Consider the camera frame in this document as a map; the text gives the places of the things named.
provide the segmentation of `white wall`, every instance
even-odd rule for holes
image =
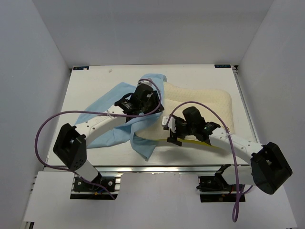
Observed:
[[[241,83],[262,142],[277,143],[293,175],[285,183],[305,228],[305,1],[275,0],[240,64]]]
[[[0,31],[0,227],[17,229],[42,169],[35,134],[60,110],[69,70],[31,0],[2,0]],[[43,158],[54,124],[41,136]]]
[[[273,0],[33,0],[67,64],[239,64]]]

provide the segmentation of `light blue towel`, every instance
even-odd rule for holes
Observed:
[[[162,98],[164,98],[164,86],[163,82],[167,81],[165,75],[162,74],[146,74],[141,79],[150,78],[152,81],[158,86],[161,91]],[[86,111],[96,111],[96,112],[104,112],[108,108],[110,108],[114,103],[120,100],[124,95],[127,93],[134,92],[136,86],[127,84],[127,83],[120,83],[112,88],[108,93],[103,95],[97,101],[92,103],[90,106],[86,108]],[[114,146],[117,144],[121,144],[130,140],[132,148],[141,154],[145,160],[148,160],[149,157],[152,155],[153,150],[155,149],[157,142],[152,140],[143,139],[137,137],[134,133],[138,130],[144,129],[154,122],[158,120],[160,117],[160,113],[148,115],[141,118],[133,118],[129,122],[114,128],[106,132],[105,134],[101,135],[97,139],[95,139],[88,148],[99,148],[99,147],[107,147],[107,146]],[[77,119],[75,124],[83,123],[95,117],[95,114],[81,114]]]

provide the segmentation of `yellow tape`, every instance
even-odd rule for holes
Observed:
[[[157,139],[157,140],[154,140],[154,141],[157,141],[157,142],[166,142],[167,139]],[[214,146],[211,146],[211,145],[209,145],[209,144],[207,144],[205,142],[200,142],[200,141],[195,141],[195,140],[185,140],[185,139],[178,138],[178,141],[186,142],[186,143],[191,143],[191,144],[197,144],[197,145],[214,147]]]

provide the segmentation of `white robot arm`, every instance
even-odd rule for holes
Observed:
[[[148,113],[156,107],[158,102],[158,96],[152,93],[152,88],[140,84],[129,100],[125,96],[107,110],[108,116],[96,116],[75,126],[65,124],[60,130],[53,151],[70,171],[92,183],[100,183],[102,177],[87,160],[86,147],[108,130],[129,120],[129,118],[111,116],[111,114]],[[194,135],[199,141],[231,151],[225,129],[216,123],[205,122],[197,108],[186,108],[183,115],[185,120],[173,115],[168,125],[168,117],[163,117],[164,129],[169,131],[168,142],[181,146],[179,139]],[[236,135],[231,135],[231,139],[236,156],[250,165],[238,166],[240,184],[255,185],[263,192],[273,194],[292,175],[290,166],[276,144],[262,145],[249,142]],[[221,185],[236,184],[234,167],[223,165],[215,173],[215,180]],[[204,190],[204,184],[200,184],[197,188]]]

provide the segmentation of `white tabletop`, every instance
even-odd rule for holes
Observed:
[[[136,85],[147,73],[161,73],[175,86],[193,89],[223,89],[232,98],[235,133],[253,141],[250,125],[231,68],[214,65],[126,65],[90,66],[88,70],[75,70],[71,78],[62,111],[84,110],[120,82]],[[53,153],[56,137],[62,125],[74,125],[78,114],[65,114],[59,118],[49,150],[48,164],[63,163]],[[177,147],[160,143],[148,161],[135,152],[130,142],[107,148],[87,150],[87,158],[94,166],[185,166],[232,164],[230,152],[207,146],[184,144]]]

